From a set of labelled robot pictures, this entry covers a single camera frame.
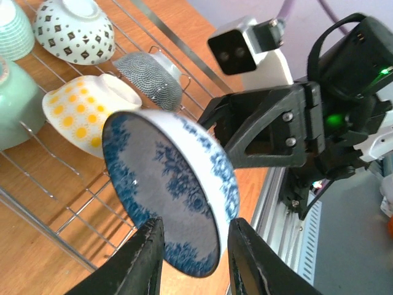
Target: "white bowl with black pattern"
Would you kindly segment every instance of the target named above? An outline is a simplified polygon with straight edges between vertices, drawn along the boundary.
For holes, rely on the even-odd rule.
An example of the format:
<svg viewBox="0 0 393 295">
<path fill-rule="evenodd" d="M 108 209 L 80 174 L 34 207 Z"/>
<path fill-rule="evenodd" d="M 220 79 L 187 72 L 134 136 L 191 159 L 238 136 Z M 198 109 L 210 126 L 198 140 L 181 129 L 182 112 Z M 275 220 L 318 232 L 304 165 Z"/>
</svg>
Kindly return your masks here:
<svg viewBox="0 0 393 295">
<path fill-rule="evenodd" d="M 221 145 L 186 117 L 116 112 L 103 130 L 105 163 L 136 227 L 161 216 L 165 260 L 193 277 L 215 271 L 239 215 L 239 190 Z"/>
<path fill-rule="evenodd" d="M 165 111 L 179 109 L 182 73 L 162 52 L 131 52 L 113 65 L 157 106 Z"/>
<path fill-rule="evenodd" d="M 115 53 L 114 29 L 94 0 L 45 0 L 33 21 L 37 41 L 77 65 L 97 65 Z"/>
</svg>

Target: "gray patterned cup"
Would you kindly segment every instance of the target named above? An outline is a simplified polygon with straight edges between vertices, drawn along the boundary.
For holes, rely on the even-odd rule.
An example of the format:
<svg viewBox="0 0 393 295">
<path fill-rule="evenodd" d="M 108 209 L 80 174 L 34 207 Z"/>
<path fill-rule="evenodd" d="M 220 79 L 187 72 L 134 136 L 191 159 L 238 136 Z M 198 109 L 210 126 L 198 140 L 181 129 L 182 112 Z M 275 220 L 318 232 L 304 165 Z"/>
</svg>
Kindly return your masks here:
<svg viewBox="0 0 393 295">
<path fill-rule="evenodd" d="M 183 74 L 160 50 L 156 53 L 132 52 L 114 61 L 113 65 L 157 106 L 166 111 L 179 109 Z"/>
</svg>

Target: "mint green bowl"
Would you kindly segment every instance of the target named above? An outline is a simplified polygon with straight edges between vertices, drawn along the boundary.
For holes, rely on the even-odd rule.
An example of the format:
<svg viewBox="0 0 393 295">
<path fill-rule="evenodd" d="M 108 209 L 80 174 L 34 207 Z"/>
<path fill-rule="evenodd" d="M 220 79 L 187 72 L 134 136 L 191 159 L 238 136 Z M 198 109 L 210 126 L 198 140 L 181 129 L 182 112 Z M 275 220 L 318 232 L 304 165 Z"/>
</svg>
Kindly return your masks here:
<svg viewBox="0 0 393 295">
<path fill-rule="evenodd" d="M 0 0 L 0 55 L 15 61 L 33 47 L 33 29 L 22 8 L 13 0 Z"/>
<path fill-rule="evenodd" d="M 44 126 L 43 97 L 44 92 L 25 70 L 0 57 L 0 150 L 30 139 L 20 121 L 33 133 Z"/>
</svg>

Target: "green light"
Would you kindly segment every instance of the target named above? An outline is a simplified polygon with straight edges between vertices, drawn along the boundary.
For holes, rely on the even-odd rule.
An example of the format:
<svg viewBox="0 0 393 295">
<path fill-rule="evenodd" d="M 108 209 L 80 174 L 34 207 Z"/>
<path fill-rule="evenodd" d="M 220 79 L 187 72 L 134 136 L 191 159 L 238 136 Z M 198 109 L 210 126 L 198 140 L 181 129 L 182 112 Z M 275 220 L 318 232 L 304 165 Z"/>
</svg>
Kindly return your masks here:
<svg viewBox="0 0 393 295">
<path fill-rule="evenodd" d="M 339 127 L 344 124 L 344 116 L 341 114 L 334 114 L 326 118 L 326 124 L 331 127 Z"/>
<path fill-rule="evenodd" d="M 387 75 L 387 74 L 389 74 L 389 70 L 388 70 L 388 69 L 383 69 L 383 70 L 380 72 L 380 74 L 382 74 L 382 75 Z"/>
</svg>

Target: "white bowl with yellow dots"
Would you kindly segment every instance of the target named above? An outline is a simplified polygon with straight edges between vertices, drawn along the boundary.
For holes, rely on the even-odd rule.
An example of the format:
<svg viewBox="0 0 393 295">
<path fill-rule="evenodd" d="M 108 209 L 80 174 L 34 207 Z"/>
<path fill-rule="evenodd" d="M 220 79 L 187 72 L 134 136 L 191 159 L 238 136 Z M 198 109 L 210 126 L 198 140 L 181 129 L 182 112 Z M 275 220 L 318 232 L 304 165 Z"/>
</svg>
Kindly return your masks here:
<svg viewBox="0 0 393 295">
<path fill-rule="evenodd" d="M 109 115 L 141 106 L 139 95 L 110 74 L 75 78 L 42 100 L 50 124 L 70 143 L 99 158 L 103 158 L 101 140 Z"/>
</svg>

